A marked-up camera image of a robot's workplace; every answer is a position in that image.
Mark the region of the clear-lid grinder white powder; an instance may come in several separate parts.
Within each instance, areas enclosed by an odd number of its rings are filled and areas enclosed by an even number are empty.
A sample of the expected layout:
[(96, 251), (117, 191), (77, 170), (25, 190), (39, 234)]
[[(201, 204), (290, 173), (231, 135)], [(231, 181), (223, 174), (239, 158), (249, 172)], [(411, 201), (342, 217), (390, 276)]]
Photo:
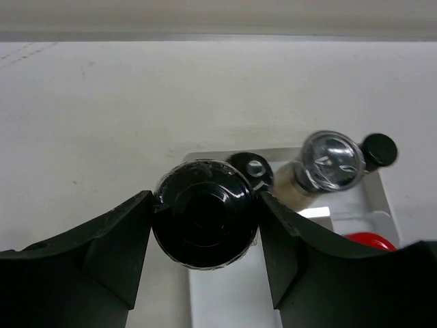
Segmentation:
[(274, 173), (272, 194), (299, 212), (320, 196), (355, 187), (364, 175), (365, 159), (358, 144), (335, 131), (312, 133), (298, 155)]

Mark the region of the white powder bottle black cap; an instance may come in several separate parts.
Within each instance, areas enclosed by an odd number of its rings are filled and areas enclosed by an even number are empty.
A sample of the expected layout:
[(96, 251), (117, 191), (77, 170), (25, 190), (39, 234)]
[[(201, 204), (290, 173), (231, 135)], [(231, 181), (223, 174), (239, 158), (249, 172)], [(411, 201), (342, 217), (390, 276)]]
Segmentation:
[(178, 165), (156, 185), (152, 231), (175, 262), (215, 270), (239, 260), (259, 226), (248, 180), (224, 161), (200, 159)]

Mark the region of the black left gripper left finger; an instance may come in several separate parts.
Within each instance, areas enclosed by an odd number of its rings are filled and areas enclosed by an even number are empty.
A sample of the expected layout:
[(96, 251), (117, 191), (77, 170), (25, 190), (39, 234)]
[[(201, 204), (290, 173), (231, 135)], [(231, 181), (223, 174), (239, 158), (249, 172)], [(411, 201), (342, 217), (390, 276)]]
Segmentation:
[(23, 250), (1, 252), (2, 327), (124, 327), (149, 240), (153, 195)]

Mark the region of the small spice jar black cap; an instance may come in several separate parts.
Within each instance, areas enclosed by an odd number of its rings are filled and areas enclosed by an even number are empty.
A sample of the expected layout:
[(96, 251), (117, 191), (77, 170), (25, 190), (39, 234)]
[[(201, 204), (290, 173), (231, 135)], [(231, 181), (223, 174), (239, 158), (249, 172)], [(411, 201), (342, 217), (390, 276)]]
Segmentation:
[(365, 169), (369, 173), (391, 166), (397, 160), (398, 149), (395, 142), (382, 133), (366, 136), (359, 148), (365, 159)]

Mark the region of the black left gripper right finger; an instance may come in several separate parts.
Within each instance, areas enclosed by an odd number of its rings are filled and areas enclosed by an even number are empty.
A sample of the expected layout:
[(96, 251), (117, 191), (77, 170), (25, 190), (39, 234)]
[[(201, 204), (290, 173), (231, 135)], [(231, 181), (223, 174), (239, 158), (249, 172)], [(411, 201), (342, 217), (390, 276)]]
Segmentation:
[(272, 303), (284, 327), (435, 327), (436, 243), (387, 252), (354, 244), (259, 197)]

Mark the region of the knob-cap jar tan chunks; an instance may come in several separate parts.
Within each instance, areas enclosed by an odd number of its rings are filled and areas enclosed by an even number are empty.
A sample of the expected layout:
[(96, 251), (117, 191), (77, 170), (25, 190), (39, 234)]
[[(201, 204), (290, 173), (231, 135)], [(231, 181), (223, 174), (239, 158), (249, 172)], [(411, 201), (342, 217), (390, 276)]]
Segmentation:
[(274, 183), (274, 173), (267, 160), (253, 152), (237, 152), (225, 161), (236, 168), (254, 191), (268, 191)]

